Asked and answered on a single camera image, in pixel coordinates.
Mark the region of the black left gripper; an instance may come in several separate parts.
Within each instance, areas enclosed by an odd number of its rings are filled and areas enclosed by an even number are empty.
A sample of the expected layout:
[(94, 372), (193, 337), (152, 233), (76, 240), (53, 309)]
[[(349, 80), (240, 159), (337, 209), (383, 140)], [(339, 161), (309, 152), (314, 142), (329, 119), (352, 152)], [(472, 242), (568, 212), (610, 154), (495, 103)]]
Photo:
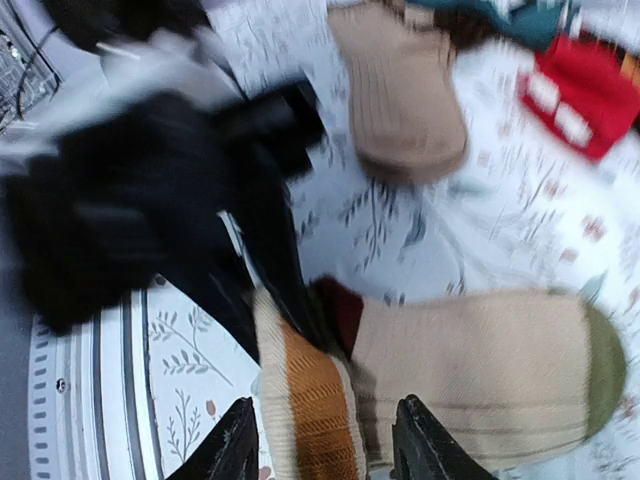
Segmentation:
[(326, 350), (286, 188), (323, 133), (313, 87), (284, 82), (214, 112), (157, 93), (56, 135), (4, 178), (25, 299), (65, 333), (159, 272), (259, 362), (253, 282), (225, 212), (285, 319)]

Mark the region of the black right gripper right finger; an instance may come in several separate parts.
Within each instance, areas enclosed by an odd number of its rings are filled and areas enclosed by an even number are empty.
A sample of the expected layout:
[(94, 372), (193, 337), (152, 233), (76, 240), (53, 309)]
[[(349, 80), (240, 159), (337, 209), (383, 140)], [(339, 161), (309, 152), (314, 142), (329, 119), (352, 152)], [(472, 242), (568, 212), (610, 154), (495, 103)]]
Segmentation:
[(392, 426), (396, 479), (495, 480), (414, 394), (398, 402)]

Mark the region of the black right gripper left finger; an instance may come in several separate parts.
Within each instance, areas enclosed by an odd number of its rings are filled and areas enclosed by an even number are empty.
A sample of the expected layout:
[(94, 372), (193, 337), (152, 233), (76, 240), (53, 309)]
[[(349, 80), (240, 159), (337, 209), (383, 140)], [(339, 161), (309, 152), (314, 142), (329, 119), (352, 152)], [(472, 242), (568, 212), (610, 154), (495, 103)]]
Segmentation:
[(258, 480), (259, 434), (253, 400), (237, 399), (167, 480)]

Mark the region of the beige striped sock pair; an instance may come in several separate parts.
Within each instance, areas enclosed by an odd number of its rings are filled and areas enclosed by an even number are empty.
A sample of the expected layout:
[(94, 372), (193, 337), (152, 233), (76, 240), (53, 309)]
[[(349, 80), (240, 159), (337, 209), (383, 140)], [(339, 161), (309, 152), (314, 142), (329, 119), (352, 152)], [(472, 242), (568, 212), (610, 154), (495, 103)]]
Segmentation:
[(623, 396), (619, 334), (558, 290), (502, 290), (404, 306), (324, 288), (315, 348), (254, 295), (260, 406), (281, 479), (367, 479), (394, 467), (398, 402), (416, 395), (492, 475), (544, 461), (601, 431)]

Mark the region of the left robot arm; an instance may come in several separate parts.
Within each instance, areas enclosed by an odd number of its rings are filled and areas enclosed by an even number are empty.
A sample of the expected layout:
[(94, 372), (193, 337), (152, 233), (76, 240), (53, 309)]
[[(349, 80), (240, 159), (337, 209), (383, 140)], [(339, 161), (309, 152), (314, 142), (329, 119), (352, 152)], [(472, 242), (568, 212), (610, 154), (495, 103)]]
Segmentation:
[(197, 1), (49, 1), (62, 33), (104, 76), (67, 87), (1, 146), (2, 208), (22, 295), (59, 335), (156, 276), (189, 295), (258, 357), (250, 278), (288, 324), (328, 341), (301, 273), (287, 183), (311, 169), (325, 130), (309, 80), (247, 97)]

